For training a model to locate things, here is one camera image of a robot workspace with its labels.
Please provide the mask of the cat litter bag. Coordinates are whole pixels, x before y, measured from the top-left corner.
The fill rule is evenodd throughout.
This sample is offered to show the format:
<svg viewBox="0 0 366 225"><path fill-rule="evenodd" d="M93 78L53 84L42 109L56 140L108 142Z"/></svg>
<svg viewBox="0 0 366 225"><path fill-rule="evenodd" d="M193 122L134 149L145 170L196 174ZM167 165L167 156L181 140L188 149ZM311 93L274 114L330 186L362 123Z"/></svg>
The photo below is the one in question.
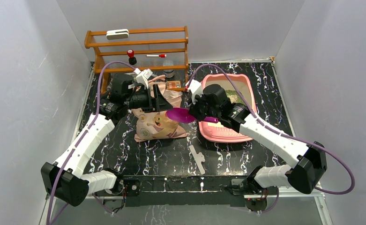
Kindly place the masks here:
<svg viewBox="0 0 366 225"><path fill-rule="evenodd" d="M168 90L166 82L158 81L149 84L151 94L153 94L153 84L158 85L163 97L173 107L180 107L182 102L181 92ZM133 109L132 113L137 118L134 139L138 143L148 140L173 139L187 136L185 129L178 122L171 120L165 111L144 113L142 109Z"/></svg>

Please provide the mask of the purple litter scoop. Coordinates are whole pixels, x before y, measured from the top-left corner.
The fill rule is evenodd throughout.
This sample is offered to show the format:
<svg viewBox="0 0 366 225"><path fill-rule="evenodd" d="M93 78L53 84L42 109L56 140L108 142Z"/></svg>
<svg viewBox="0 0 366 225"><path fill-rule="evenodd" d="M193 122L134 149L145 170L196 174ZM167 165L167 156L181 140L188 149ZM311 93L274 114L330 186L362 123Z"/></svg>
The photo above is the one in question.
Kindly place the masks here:
<svg viewBox="0 0 366 225"><path fill-rule="evenodd" d="M166 111L165 115L173 121L185 124L189 124L194 121L203 121L210 123L219 122L217 118L208 116L207 113L204 112L203 110L194 108L186 109L186 108L175 107L173 109Z"/></svg>

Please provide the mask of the pink cat litter box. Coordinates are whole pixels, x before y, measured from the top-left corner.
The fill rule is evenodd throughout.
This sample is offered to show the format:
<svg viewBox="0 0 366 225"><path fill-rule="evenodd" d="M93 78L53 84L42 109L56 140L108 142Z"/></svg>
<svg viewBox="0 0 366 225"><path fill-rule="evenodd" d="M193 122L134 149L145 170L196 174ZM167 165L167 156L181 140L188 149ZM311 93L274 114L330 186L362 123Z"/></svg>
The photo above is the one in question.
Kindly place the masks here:
<svg viewBox="0 0 366 225"><path fill-rule="evenodd" d="M254 93L249 78L244 74L229 74L233 84L238 88L244 99L250 104L252 110L257 112L254 101ZM202 80L202 86L205 88L211 84L219 84L226 92L227 97L233 103L244 103L240 98L238 91L223 74L207 75ZM251 137L242 135L230 128L226 128L221 123L199 122L201 135L211 142L217 143L241 143L252 140Z"/></svg>

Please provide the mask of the orange wooden shelf rack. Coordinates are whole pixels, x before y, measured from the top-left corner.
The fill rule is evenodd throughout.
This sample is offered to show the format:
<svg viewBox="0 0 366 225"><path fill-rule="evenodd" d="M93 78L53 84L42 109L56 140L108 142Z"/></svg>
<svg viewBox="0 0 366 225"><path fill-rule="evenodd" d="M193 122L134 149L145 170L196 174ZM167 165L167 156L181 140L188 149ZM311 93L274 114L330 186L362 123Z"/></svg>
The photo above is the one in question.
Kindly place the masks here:
<svg viewBox="0 0 366 225"><path fill-rule="evenodd" d="M101 81L101 92L104 93L112 73L129 73L131 67L140 70L150 68L152 71L174 69L184 71L184 81L188 81L188 27L129 29L129 38L108 40L107 31L87 31L84 47L93 49L95 60L93 71L99 74L111 61L123 61L126 65L113 64L107 67ZM130 65L127 50L135 52L137 63ZM166 58L146 57L146 54L167 54ZM163 62L171 60L174 66L164 67Z"/></svg>

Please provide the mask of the grey bag sealing clip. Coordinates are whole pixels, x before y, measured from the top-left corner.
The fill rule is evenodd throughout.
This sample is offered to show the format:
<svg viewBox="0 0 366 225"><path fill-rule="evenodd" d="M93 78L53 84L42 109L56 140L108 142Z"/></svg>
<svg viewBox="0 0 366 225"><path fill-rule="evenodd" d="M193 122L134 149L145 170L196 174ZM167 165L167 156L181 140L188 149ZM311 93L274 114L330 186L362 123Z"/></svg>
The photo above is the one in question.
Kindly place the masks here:
<svg viewBox="0 0 366 225"><path fill-rule="evenodd" d="M205 162L205 157L204 155L201 153L201 152L197 152L195 147L193 145L189 145L189 150L195 160L195 163L199 169L199 172L201 175L204 175L205 174L205 169L203 167L203 163Z"/></svg>

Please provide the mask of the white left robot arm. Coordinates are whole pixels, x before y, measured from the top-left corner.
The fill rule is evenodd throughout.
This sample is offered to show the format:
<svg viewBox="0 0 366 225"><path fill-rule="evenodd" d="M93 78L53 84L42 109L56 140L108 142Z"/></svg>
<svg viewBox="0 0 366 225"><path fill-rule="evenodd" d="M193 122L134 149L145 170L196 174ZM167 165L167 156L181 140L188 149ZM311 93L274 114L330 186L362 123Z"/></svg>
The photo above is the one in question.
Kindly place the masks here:
<svg viewBox="0 0 366 225"><path fill-rule="evenodd" d="M103 169L85 174L84 169L98 146L132 109L152 113L172 109L172 105L154 82L135 82L130 75L115 78L108 92L98 94L96 111L68 149L53 163L42 166L42 179L50 196L78 206L87 196L99 191L112 195L123 192L123 176L119 172Z"/></svg>

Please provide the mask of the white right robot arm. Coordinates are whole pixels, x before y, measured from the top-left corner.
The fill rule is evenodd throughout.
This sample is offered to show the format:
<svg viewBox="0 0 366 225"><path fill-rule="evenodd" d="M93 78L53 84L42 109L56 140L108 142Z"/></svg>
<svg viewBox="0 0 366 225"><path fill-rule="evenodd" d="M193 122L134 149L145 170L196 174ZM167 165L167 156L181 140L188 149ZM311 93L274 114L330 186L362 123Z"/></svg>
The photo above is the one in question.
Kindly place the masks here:
<svg viewBox="0 0 366 225"><path fill-rule="evenodd" d="M268 187L292 187L303 194L312 193L327 169L325 153L319 146L287 138L284 131L268 124L247 105L231 102L218 84L203 88L192 83L187 91L191 94L190 115L199 121L217 118L224 127L251 137L285 161L282 166L256 167L245 182L252 193L260 194Z"/></svg>

